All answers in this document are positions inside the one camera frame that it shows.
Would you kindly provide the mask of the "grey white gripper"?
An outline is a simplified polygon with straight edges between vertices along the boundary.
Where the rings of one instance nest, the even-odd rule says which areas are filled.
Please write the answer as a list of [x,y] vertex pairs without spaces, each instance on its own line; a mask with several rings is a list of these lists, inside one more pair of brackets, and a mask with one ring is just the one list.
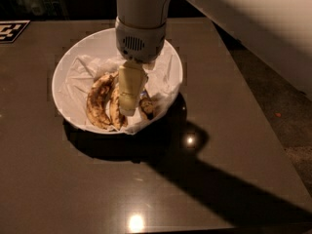
[[161,53],[166,36],[166,26],[137,28],[115,22],[116,46],[126,61],[119,67],[119,106],[125,116],[136,112],[140,93],[148,80],[141,63],[155,60]]

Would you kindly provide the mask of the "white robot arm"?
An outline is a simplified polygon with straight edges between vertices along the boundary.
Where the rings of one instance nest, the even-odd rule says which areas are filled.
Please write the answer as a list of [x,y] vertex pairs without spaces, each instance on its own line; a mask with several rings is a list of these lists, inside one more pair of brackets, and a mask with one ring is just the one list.
[[[117,0],[117,49],[149,63],[163,49],[171,0]],[[295,88],[312,96],[312,0],[186,0]]]

